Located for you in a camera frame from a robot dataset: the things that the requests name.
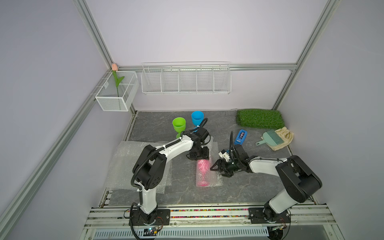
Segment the pink plastic wine glass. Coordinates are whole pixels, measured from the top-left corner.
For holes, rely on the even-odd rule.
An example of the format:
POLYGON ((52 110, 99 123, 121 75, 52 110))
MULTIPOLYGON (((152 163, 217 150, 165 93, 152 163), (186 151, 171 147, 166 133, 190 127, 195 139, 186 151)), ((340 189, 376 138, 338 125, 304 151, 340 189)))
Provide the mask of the pink plastic wine glass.
POLYGON ((209 185, 206 176, 207 172, 210 171, 209 160, 198 160, 197 161, 197 173, 196 173, 196 185, 197 187, 206 187, 209 185))

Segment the blue tape dispenser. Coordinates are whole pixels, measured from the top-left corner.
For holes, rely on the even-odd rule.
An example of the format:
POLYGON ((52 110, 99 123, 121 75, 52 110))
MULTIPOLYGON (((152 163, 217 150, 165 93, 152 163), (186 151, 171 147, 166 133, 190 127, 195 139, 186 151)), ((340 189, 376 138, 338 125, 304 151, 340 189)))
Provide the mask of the blue tape dispenser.
POLYGON ((235 145, 242 145, 247 137, 248 132, 245 130, 240 130, 236 139, 234 140, 235 145))

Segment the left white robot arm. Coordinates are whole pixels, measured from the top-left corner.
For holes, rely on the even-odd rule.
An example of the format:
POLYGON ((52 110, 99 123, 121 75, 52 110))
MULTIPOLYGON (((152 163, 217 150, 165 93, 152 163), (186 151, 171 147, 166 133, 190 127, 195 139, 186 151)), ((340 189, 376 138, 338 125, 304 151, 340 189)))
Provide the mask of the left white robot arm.
POLYGON ((209 148, 205 142, 209 132, 204 128, 207 122, 208 118, 204 118, 200 125, 181 132, 179 138, 165 145, 144 147, 133 167, 131 178, 131 186, 137 188, 140 194, 139 212, 144 216, 151 216, 157 211, 156 188, 163 179, 168 162, 183 153, 187 153, 187 158, 192 161, 209 158, 209 148))

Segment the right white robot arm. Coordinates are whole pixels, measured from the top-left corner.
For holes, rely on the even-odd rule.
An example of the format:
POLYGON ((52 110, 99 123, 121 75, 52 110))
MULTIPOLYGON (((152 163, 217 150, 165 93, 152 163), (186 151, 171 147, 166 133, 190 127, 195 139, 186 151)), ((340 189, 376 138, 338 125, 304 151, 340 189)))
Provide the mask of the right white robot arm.
POLYGON ((264 205, 259 218, 272 222, 288 209, 304 203, 316 193, 323 183, 311 168, 299 157, 292 155, 285 159, 268 159, 249 156, 241 145, 234 144, 230 135, 229 149, 219 152, 219 159, 210 168, 223 177, 230 178, 237 172, 267 174, 281 179, 284 189, 264 205))

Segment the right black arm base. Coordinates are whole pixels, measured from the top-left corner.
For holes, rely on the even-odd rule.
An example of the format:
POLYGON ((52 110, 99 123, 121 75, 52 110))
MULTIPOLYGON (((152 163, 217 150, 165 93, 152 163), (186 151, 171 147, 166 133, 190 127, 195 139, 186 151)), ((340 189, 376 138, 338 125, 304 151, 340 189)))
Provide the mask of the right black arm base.
POLYGON ((249 220, 252 224, 290 224, 287 210, 277 214, 270 208, 249 208, 249 220))

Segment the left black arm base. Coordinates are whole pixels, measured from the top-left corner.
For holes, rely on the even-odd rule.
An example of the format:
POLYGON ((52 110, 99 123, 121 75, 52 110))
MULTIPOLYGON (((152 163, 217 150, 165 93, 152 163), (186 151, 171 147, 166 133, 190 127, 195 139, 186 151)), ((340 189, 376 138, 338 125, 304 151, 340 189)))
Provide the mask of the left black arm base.
POLYGON ((149 215, 141 209, 134 209, 130 214, 130 220, 133 226, 168 226, 171 220, 171 211, 166 209, 155 209, 149 215))

